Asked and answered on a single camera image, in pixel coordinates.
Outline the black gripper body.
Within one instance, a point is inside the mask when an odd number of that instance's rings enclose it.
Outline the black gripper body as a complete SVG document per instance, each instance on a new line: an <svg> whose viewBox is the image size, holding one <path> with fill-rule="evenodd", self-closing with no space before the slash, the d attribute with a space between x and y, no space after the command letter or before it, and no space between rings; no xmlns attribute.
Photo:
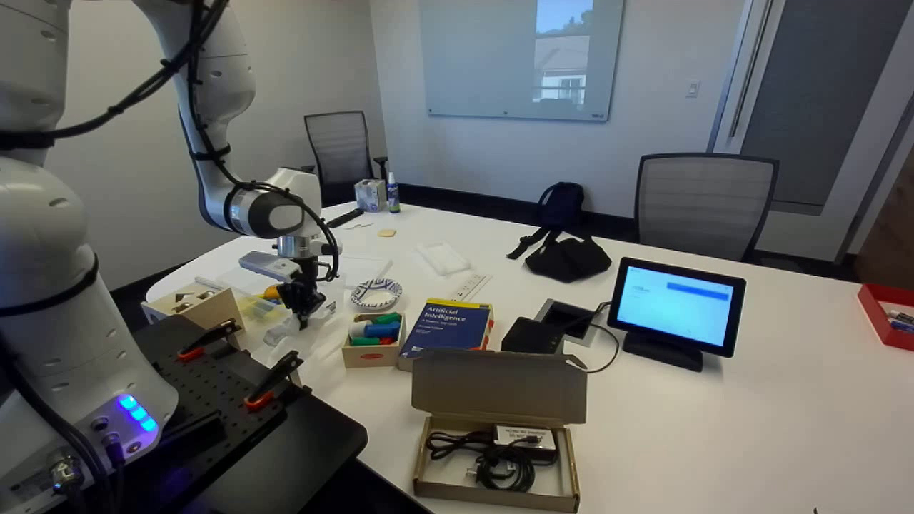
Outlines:
<svg viewBox="0 0 914 514"><path fill-rule="evenodd" d="M301 259L298 272L289 282L279 286L279 297L286 303L316 303L321 299L321 279L332 279L333 267L321 256Z"/></svg>

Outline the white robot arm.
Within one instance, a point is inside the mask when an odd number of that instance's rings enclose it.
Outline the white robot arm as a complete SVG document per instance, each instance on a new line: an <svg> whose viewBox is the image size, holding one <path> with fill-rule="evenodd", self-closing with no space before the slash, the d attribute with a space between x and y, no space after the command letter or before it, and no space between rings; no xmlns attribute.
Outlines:
<svg viewBox="0 0 914 514"><path fill-rule="evenodd" d="M209 225L272 239L289 282L316 287L321 177L232 167L232 123L253 102L233 0L129 2L139 80L73 120L76 0L0 0L0 514L116 511L116 476L181 409L116 309L106 252Z"/></svg>

